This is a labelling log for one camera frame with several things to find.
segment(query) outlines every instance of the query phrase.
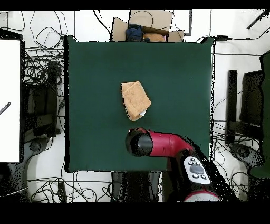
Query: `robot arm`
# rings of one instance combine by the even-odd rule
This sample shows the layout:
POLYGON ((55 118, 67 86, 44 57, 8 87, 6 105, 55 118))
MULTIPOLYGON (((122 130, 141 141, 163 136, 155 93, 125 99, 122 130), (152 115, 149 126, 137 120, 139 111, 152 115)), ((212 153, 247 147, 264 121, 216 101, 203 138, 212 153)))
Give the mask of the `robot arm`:
POLYGON ((134 156, 167 158, 166 180, 172 188, 168 201, 238 200, 214 163, 190 139, 140 127, 129 130, 126 148, 134 156))

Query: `cable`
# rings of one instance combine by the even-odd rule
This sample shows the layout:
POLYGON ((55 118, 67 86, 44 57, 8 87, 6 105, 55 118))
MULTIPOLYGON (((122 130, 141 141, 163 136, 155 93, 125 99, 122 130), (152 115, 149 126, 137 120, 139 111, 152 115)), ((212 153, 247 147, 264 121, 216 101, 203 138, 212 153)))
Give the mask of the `cable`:
POLYGON ((147 11, 145 11, 145 10, 139 10, 139 11, 137 11, 137 12, 134 12, 134 13, 129 17, 129 20, 130 20, 130 18, 132 18, 136 13, 139 13, 139 12, 146 12, 146 13, 148 13, 148 14, 151 16, 151 18, 152 18, 152 24, 151 24, 151 26, 149 27, 149 29, 151 29, 152 26, 153 26, 153 23, 154 23, 154 18, 153 18, 153 16, 152 16, 151 13, 149 13, 149 12, 147 12, 147 11))
POLYGON ((10 30, 15 30, 15 31, 23 31, 24 28, 25 28, 25 22, 24 22, 24 17, 23 17, 23 11, 20 11, 21 14, 22 14, 22 18, 23 18, 23 28, 21 30, 17 30, 17 29, 14 29, 14 28, 9 28, 9 27, 1 27, 0 29, 10 29, 10 30))
POLYGON ((221 104, 224 100, 226 100, 228 97, 226 97, 225 99, 223 99, 222 101, 220 101, 216 106, 215 106, 215 108, 214 108, 214 110, 213 110, 213 113, 215 112, 215 109, 216 109, 216 107, 219 105, 219 104, 221 104))
POLYGON ((241 174, 244 174, 244 175, 246 175, 247 177, 249 177, 249 175, 247 174, 247 173, 244 173, 244 172, 242 172, 242 171, 238 171, 238 172, 236 172, 236 173, 234 173, 232 176, 231 176, 231 182, 230 182, 230 186, 231 186, 231 188, 233 187, 233 178, 234 178, 234 176, 236 175, 236 174, 239 174, 239 173, 241 173, 241 174))
POLYGON ((267 28, 259 37, 257 38, 243 38, 243 39, 238 39, 238 38, 229 38, 228 40, 246 40, 246 41, 250 41, 250 40, 258 40, 259 38, 261 38, 265 33, 268 33, 270 30, 270 27, 267 28))
POLYGON ((7 195, 0 195, 0 197, 6 197, 6 196, 9 196, 9 195, 13 195, 13 194, 19 193, 19 192, 21 192, 21 191, 24 191, 24 190, 26 190, 26 189, 28 189, 28 187, 26 187, 26 188, 24 188, 24 189, 21 189, 21 190, 18 190, 18 191, 15 191, 15 192, 10 193, 10 194, 7 194, 7 195))
POLYGON ((109 34, 110 34, 110 42, 112 41, 112 33, 109 31, 109 29, 100 21, 100 19, 98 18, 98 16, 96 15, 96 13, 95 13, 95 10, 93 10, 93 12, 94 12, 94 15, 95 15, 95 17, 97 18, 97 20, 105 27, 105 29, 109 32, 109 34))

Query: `black border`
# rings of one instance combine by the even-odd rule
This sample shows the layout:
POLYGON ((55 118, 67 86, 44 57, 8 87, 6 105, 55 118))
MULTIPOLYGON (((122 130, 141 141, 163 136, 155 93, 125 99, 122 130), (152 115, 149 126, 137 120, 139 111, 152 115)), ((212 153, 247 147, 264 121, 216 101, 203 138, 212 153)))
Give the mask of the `black border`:
POLYGON ((64 80, 65 80, 65 85, 64 85, 64 100, 65 100, 65 165, 64 165, 64 170, 66 173, 70 173, 69 171, 69 163, 70 163, 70 131, 69 131, 69 108, 70 108, 70 103, 69 103, 69 41, 68 41, 69 36, 65 35, 64 36, 64 80))
POLYGON ((20 41, 20 140, 19 140, 19 163, 24 159, 24 137, 25 137, 25 92, 23 91, 24 84, 24 63, 25 63, 25 43, 23 36, 18 33, 0 29, 1 40, 19 40, 20 41))

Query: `white floor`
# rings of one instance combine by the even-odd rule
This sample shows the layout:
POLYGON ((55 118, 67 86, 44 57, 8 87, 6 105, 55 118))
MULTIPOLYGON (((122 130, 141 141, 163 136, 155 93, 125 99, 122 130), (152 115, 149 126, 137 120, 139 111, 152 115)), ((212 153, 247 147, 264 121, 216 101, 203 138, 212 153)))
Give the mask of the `white floor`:
MULTIPOLYGON (((60 21, 62 33, 69 35, 75 35, 78 41, 109 41, 109 34, 107 30, 99 23, 95 18, 93 11, 61 11, 66 20, 67 28, 64 24, 64 16, 56 11, 60 21)), ((184 29, 186 33, 189 32, 189 11, 188 10, 174 10, 175 12, 175 24, 173 26, 180 29, 184 29)), ((227 35, 232 38, 257 38, 259 37, 269 26, 270 17, 263 18, 258 21, 250 30, 247 26, 261 13, 261 10, 192 10, 192 36, 187 36, 186 41, 195 42, 202 36, 217 36, 227 35)), ((100 11, 102 20, 105 25, 111 30, 113 17, 118 17, 124 21, 128 21, 129 11, 111 10, 100 11)), ((60 32, 59 22, 54 11, 23 11, 25 28, 23 31, 15 31, 24 35, 24 41, 26 47, 37 46, 34 42, 31 29, 34 36, 47 26, 50 26, 60 32)), ((6 26, 6 13, 0 12, 0 27, 6 26)), ((8 13, 8 27, 21 30, 23 28, 23 20, 21 12, 9 12, 8 13)), ((39 42, 44 42, 49 30, 44 31, 42 35, 38 37, 39 42)), ((59 36, 51 32, 46 40, 47 46, 52 46, 57 43, 59 36)), ((246 56, 246 55, 228 55, 228 54, 254 54, 261 55, 270 50, 270 34, 265 34, 257 40, 230 40, 227 42, 218 42, 216 44, 216 56, 215 56, 215 101, 214 106, 221 100, 226 98, 227 91, 227 74, 228 70, 238 70, 238 91, 242 89, 242 78, 245 72, 251 72, 260 70, 259 56, 246 56)), ((237 105, 237 118, 239 118, 240 111, 240 98, 241 94, 238 94, 237 105)), ((225 120, 226 101, 217 106, 214 113, 214 120, 225 120)), ((41 153, 38 156, 32 158, 28 168, 28 179, 39 179, 48 177, 60 177, 61 167, 64 160, 64 134, 57 135, 54 139, 52 147, 41 153)), ((216 160, 224 167, 228 177, 237 171, 244 171, 246 169, 242 162, 232 158, 229 152, 216 153, 216 160)), ((220 173, 225 176, 224 170, 218 166, 220 173)), ((65 173, 63 171, 63 178, 66 181, 72 181, 72 174, 65 173)), ((111 181, 111 174, 107 172, 79 172, 79 181, 111 181)), ((237 184, 247 184, 246 176, 238 174, 234 177, 234 181, 237 184)), ((29 194, 32 195, 36 190, 42 186, 44 182, 30 182, 28 184, 29 194)), ((97 197, 103 195, 102 187, 108 186, 107 183, 90 183, 80 182, 81 188, 92 188, 97 197)), ((72 188, 66 186, 67 194, 72 193, 72 188)), ((87 191, 84 193, 87 197, 92 197, 93 193, 87 191)), ((38 194, 36 199, 44 199, 44 195, 38 194)), ((103 197, 100 202, 110 201, 109 197, 103 197)), ((82 197, 78 197, 74 202, 85 202, 82 197)))

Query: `wire bundle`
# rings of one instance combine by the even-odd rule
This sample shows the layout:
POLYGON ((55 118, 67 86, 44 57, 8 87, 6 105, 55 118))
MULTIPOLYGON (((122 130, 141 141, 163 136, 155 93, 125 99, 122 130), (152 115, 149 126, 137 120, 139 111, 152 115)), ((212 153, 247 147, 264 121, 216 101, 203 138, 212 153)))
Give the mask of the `wire bundle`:
MULTIPOLYGON (((222 101, 220 101, 214 108, 214 112, 215 112, 215 109, 216 107, 224 102, 227 98, 223 99, 222 101)), ((223 164, 225 163, 225 157, 223 156, 223 152, 224 151, 228 151, 230 152, 229 150, 229 144, 223 144, 223 142, 225 142, 225 136, 228 136, 230 135, 231 131, 230 130, 227 130, 223 125, 219 124, 218 122, 226 122, 225 120, 211 120, 211 122, 213 122, 214 124, 214 128, 215 129, 218 129, 220 131, 213 131, 213 141, 214 141, 214 144, 213 144, 213 147, 212 147, 212 150, 211 150, 211 154, 210 154, 210 160, 212 160, 213 162, 215 162, 217 165, 217 167, 220 167, 223 169, 224 173, 225 173, 225 181, 230 185, 231 189, 237 194, 237 195, 240 195, 240 191, 244 192, 246 195, 248 194, 248 186, 247 185, 243 185, 243 184, 240 184, 240 185, 237 185, 235 183, 235 181, 233 181, 233 177, 236 175, 236 174, 244 174, 246 176, 249 176, 247 173, 244 173, 242 171, 238 171, 238 172, 235 172, 231 175, 231 177, 229 178, 228 177, 228 174, 226 172, 226 170, 224 169, 223 167, 223 164), (215 153, 220 153, 220 155, 223 157, 223 162, 220 164, 219 162, 217 162, 215 160, 215 153)), ((246 142, 249 142, 251 141, 252 142, 252 145, 251 147, 253 146, 253 141, 255 141, 258 145, 259 145, 259 142, 256 140, 256 139, 252 139, 252 138, 248 138, 242 134, 237 134, 237 133, 232 133, 232 135, 238 137, 238 140, 235 140, 235 143, 237 144, 240 144, 240 143, 246 143, 246 142)))

